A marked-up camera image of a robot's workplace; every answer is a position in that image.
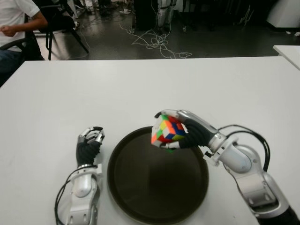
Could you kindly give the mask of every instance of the power cord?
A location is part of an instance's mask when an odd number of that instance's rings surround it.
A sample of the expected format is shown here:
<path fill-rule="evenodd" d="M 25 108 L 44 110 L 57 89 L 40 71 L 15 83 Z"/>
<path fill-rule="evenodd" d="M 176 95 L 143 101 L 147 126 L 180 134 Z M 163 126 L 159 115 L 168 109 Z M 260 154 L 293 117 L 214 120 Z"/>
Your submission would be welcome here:
<path fill-rule="evenodd" d="M 152 0 L 150 0 L 150 2 L 151 2 L 151 7 L 152 7 L 152 9 L 153 9 L 153 11 L 154 11 L 154 13 L 156 15 L 156 27 L 157 27 L 158 15 L 157 15 L 155 9 L 153 8 Z M 174 59 L 176 59 L 176 55 L 179 58 L 181 58 L 181 59 L 186 59 L 187 57 L 192 56 L 192 54 L 189 53 L 189 52 L 173 52 L 173 51 L 171 51 L 170 49 L 167 48 L 167 45 L 169 44 L 169 42 L 166 40 L 166 38 L 171 33 L 171 16 L 172 16 L 172 12 L 170 12 L 170 17 L 169 17 L 169 25 L 170 25 L 170 27 L 169 27 L 168 34 L 158 35 L 158 34 L 156 34 L 156 32 L 154 30 L 151 29 L 151 30 L 148 30 L 145 33 L 143 33 L 141 36 L 138 36 L 138 35 L 130 33 L 127 29 L 123 28 L 121 26 L 121 24 L 120 24 L 120 27 L 121 27 L 122 30 L 125 30 L 128 34 L 137 37 L 137 39 L 132 43 L 132 45 L 143 45 L 143 46 L 146 46 L 147 49 L 159 49 L 160 50 L 160 54 L 165 59 L 172 59 L 172 56 L 173 56 Z M 150 39 L 150 42 L 147 42 L 146 39 L 142 38 L 145 35 L 152 35 L 154 37 L 152 37 Z M 169 56 L 169 57 L 165 56 L 163 54 L 162 50 L 171 53 L 172 56 Z"/>
<path fill-rule="evenodd" d="M 55 214 L 55 221 L 56 221 L 56 225 L 64 225 L 64 223 L 60 220 L 59 216 L 58 216 L 58 204 L 60 203 L 60 199 L 66 189 L 66 185 L 71 181 L 69 180 L 69 178 L 71 177 L 71 175 L 73 173 L 75 173 L 76 171 L 82 170 L 82 169 L 86 169 L 86 168 L 97 168 L 96 165 L 88 165 L 79 169 L 74 170 L 73 172 L 70 173 L 70 175 L 67 177 L 65 184 L 60 188 L 60 191 L 58 192 L 56 199 L 55 199 L 55 205 L 54 205 L 54 214 Z"/>
<path fill-rule="evenodd" d="M 240 126 L 240 125 L 237 125 L 237 124 L 231 124 L 231 125 L 228 125 L 228 126 L 225 126 L 225 127 L 220 127 L 218 130 L 220 131 L 222 129 L 230 128 L 230 127 L 239 127 L 239 128 L 244 129 L 244 130 L 233 131 L 233 132 L 231 132 L 227 135 L 227 138 L 230 137 L 233 134 L 247 133 L 247 134 L 253 135 L 254 137 L 256 137 L 259 140 L 259 142 L 263 145 L 264 153 L 265 153 L 263 170 L 265 172 L 267 172 L 268 167 L 269 167 L 269 163 L 270 163 L 270 147 L 269 147 L 269 144 L 267 143 L 267 141 L 260 134 L 258 134 L 257 132 L 255 132 L 255 131 L 247 128 L 247 127 Z"/>

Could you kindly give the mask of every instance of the robotic hand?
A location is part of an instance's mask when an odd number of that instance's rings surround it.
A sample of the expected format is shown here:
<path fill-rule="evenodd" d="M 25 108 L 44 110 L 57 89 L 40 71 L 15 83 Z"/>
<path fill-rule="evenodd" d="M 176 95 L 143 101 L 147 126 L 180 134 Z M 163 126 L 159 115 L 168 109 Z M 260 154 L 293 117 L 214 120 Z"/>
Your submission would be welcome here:
<path fill-rule="evenodd" d="M 165 143 L 162 148 L 209 147 L 211 153 L 206 152 L 203 158 L 215 166 L 219 161 L 223 162 L 259 224 L 300 225 L 300 221 L 276 182 L 266 173 L 268 165 L 265 164 L 266 168 L 264 167 L 263 170 L 260 157 L 254 149 L 237 144 L 237 137 L 225 136 L 189 111 L 163 110 L 155 117 L 161 114 L 175 117 L 188 131 L 184 139 Z"/>
<path fill-rule="evenodd" d="M 58 217 L 58 204 L 69 182 L 73 183 L 71 191 L 71 208 L 67 218 L 68 225 L 96 225 L 100 197 L 99 179 L 102 175 L 101 164 L 94 165 L 94 158 L 99 153 L 104 139 L 101 127 L 89 127 L 78 136 L 76 159 L 78 168 L 67 178 L 55 201 L 56 224 L 64 225 Z"/>

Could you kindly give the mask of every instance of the white cable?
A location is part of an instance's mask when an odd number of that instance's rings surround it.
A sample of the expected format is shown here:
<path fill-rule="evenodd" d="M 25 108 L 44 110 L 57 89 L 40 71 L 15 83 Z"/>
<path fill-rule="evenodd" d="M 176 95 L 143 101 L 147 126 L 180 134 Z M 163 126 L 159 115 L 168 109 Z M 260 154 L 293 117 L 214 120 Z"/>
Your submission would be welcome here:
<path fill-rule="evenodd" d="M 157 13 L 155 12 L 153 6 L 152 6 L 152 0 L 151 1 L 151 7 L 156 15 L 156 23 L 158 23 L 158 16 Z M 166 40 L 166 38 L 170 35 L 171 33 L 171 15 L 172 15 L 172 11 L 170 12 L 170 18 L 169 18 L 169 24 L 170 24 L 170 28 L 169 28 L 169 33 L 168 34 L 162 34 L 161 36 L 157 35 L 155 33 L 154 30 L 148 30 L 145 33 L 143 33 L 141 36 L 135 35 L 130 33 L 127 29 L 123 28 L 120 24 L 121 29 L 126 30 L 126 32 L 132 36 L 137 37 L 137 39 L 132 43 L 132 45 L 143 45 L 146 46 L 147 49 L 159 49 L 160 54 L 165 58 L 165 59 L 172 59 L 172 56 L 165 56 L 162 52 L 162 50 L 167 51 L 169 53 L 171 53 L 174 57 L 174 59 L 176 59 L 176 55 L 178 55 L 179 58 L 181 59 L 186 59 L 187 57 L 190 57 L 192 55 L 192 53 L 189 52 L 173 52 L 170 49 L 167 48 L 167 45 L 169 44 L 169 42 Z M 153 35 L 154 37 L 152 37 L 150 39 L 150 43 L 147 42 L 144 38 L 142 38 L 145 35 Z"/>

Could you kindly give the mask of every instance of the rubik's cube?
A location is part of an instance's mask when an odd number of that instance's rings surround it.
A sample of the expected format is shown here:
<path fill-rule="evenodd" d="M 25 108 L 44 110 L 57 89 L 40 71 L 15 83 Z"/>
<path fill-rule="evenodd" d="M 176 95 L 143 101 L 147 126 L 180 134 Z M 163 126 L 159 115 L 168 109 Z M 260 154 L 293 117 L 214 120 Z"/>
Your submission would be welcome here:
<path fill-rule="evenodd" d="M 182 124 L 171 116 L 160 115 L 152 128 L 151 143 L 160 146 L 184 138 L 186 132 Z"/>

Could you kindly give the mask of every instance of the white table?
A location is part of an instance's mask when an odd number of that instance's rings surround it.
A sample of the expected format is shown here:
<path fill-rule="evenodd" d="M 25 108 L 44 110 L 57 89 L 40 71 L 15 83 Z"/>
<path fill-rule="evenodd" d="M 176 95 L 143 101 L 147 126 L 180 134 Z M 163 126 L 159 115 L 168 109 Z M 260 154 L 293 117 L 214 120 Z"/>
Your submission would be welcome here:
<path fill-rule="evenodd" d="M 77 136 L 103 126 L 99 161 L 165 108 L 188 109 L 219 127 L 237 123 L 269 142 L 269 172 L 300 215 L 300 76 L 282 57 L 189 60 L 25 62 L 0 89 L 2 224 L 54 224 L 54 200 L 76 168 Z M 240 143 L 262 146 L 252 137 Z M 254 225 L 234 180 L 209 165 L 208 193 L 185 225 Z M 98 224 L 138 224 L 109 194 L 106 176 Z M 65 221 L 68 192 L 60 205 Z"/>
<path fill-rule="evenodd" d="M 274 45 L 273 48 L 279 55 L 285 57 L 298 70 L 300 70 L 300 46 L 299 45 Z"/>

